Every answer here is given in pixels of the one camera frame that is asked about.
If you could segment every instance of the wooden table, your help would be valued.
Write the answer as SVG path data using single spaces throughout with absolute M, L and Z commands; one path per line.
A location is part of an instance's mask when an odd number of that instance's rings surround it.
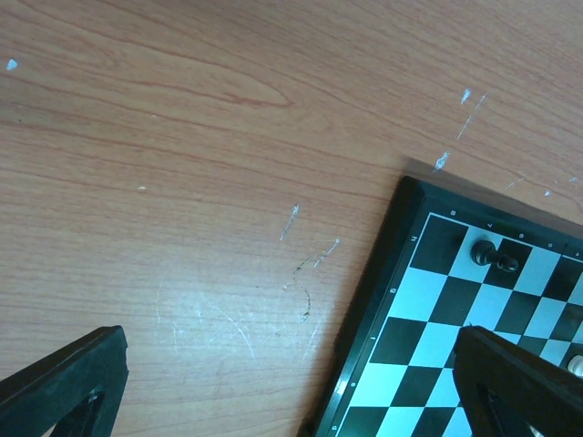
M 0 377 L 121 324 L 115 435 L 295 435 L 411 163 L 583 222 L 582 13 L 3 0 Z

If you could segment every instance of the black chess piece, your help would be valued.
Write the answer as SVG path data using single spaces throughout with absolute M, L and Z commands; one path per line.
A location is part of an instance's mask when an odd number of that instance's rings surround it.
M 470 257 L 478 266 L 493 264 L 499 269 L 510 273 L 518 270 L 518 261 L 508 255 L 499 253 L 494 243 L 487 239 L 480 239 L 474 244 Z

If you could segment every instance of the white paint speck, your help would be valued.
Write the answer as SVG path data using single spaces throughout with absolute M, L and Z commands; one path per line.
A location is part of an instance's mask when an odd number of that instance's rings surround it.
M 16 67 L 18 67 L 18 63 L 14 59 L 10 59 L 8 61 L 8 64 L 6 64 L 6 70 L 8 70 L 8 71 L 12 71 Z
M 285 239 L 288 236 L 290 226 L 293 224 L 293 221 L 298 217 L 298 214 L 300 214 L 300 204 L 296 203 L 293 209 L 291 210 L 291 216 L 290 219 L 288 220 L 288 224 L 285 225 L 285 228 L 281 233 L 280 241 L 283 241 L 283 239 Z
M 470 96 L 472 95 L 472 90 L 470 88 L 466 88 L 464 91 L 464 95 L 462 96 L 462 105 L 465 103 L 465 101 L 470 98 Z
M 437 159 L 435 162 L 434 173 L 436 171 L 441 170 L 444 167 L 444 165 L 448 159 L 449 159 L 449 152 L 445 152 L 439 159 Z

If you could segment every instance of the black object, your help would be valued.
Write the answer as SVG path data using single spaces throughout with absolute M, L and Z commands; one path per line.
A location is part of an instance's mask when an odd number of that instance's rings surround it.
M 478 189 L 476 188 L 473 195 L 484 194 Z M 492 196 L 489 201 L 492 199 L 496 199 L 496 203 L 505 203 L 504 199 L 499 198 L 497 194 L 496 197 Z M 323 389 L 315 411 L 303 423 L 299 431 L 301 437 L 375 435 L 375 433 L 366 432 L 345 433 L 341 429 L 341 424 L 344 417 L 350 418 L 348 408 L 355 387 L 358 386 L 363 369 L 369 357 L 372 356 L 376 339 L 383 332 L 384 322 L 388 319 L 389 309 L 393 305 L 396 291 L 404 277 L 404 272 L 407 270 L 407 263 L 409 259 L 414 258 L 412 266 L 416 269 L 447 274 L 455 262 L 456 256 L 456 249 L 447 247 L 447 244 L 459 248 L 464 239 L 463 230 L 460 229 L 459 232 L 456 232 L 450 229 L 447 234 L 451 238 L 448 238 L 447 241 L 440 240 L 440 235 L 443 235 L 443 232 L 440 229 L 435 229 L 429 233 L 429 235 L 435 236 L 434 240 L 429 239 L 426 243 L 427 247 L 424 250 L 417 250 L 416 255 L 413 256 L 419 243 L 419 236 L 423 234 L 425 223 L 427 223 L 427 227 L 431 226 L 432 220 L 428 219 L 430 216 L 436 214 L 441 217 L 449 217 L 452 226 L 455 223 L 462 223 L 486 229 L 503 238 L 508 238 L 503 240 L 500 248 L 503 253 L 510 254 L 512 258 L 518 260 L 518 271 L 509 274 L 491 266 L 484 280 L 484 283 L 488 285 L 513 289 L 518 279 L 518 273 L 523 269 L 532 247 L 546 248 L 562 257 L 571 257 L 572 259 L 583 257 L 583 240 L 580 237 L 580 228 L 575 228 L 575 225 L 561 218 L 519 204 L 515 200 L 507 202 L 507 207 L 519 210 L 523 217 L 537 218 L 537 221 L 553 224 L 553 227 L 557 229 L 574 229 L 572 231 L 576 232 L 578 237 L 574 238 L 566 233 L 541 226 L 526 218 L 462 197 L 415 178 L 404 177 L 400 181 L 334 344 L 330 379 Z M 568 259 L 562 259 L 559 266 L 565 261 Z M 563 280 L 571 276 L 575 277 L 575 275 L 561 274 L 560 278 Z M 554 276 L 551 277 L 548 287 L 551 287 L 553 278 Z M 561 284 L 561 289 L 568 289 L 569 293 L 575 286 L 574 282 L 565 284 L 564 280 Z M 525 293 L 519 294 L 521 298 L 530 297 Z M 528 320 L 532 317 L 532 312 L 527 317 Z M 526 326 L 521 327 L 521 332 L 524 332 L 525 328 Z M 407 335 L 413 335 L 413 330 L 404 332 Z M 538 351 L 542 350 L 546 342 L 546 340 L 541 341 L 543 344 L 540 345 Z M 571 356 L 575 351 L 580 352 L 578 347 L 578 345 L 571 345 L 566 357 Z M 445 366 L 453 367 L 454 362 L 455 357 L 452 355 Z M 368 409 L 368 412 L 377 413 L 374 409 Z M 376 416 L 371 416 L 367 421 L 376 422 L 377 419 Z M 367 422 L 360 422 L 360 424 L 361 430 L 367 427 Z
M 128 379 L 120 326 L 94 330 L 0 381 L 0 435 L 108 437 Z
M 454 381 L 474 437 L 583 432 L 583 381 L 481 327 L 455 343 Z
M 514 272 L 518 270 L 518 261 L 508 255 L 497 252 L 494 243 L 487 239 L 479 240 L 472 247 L 470 256 L 478 266 L 493 264 L 503 271 Z

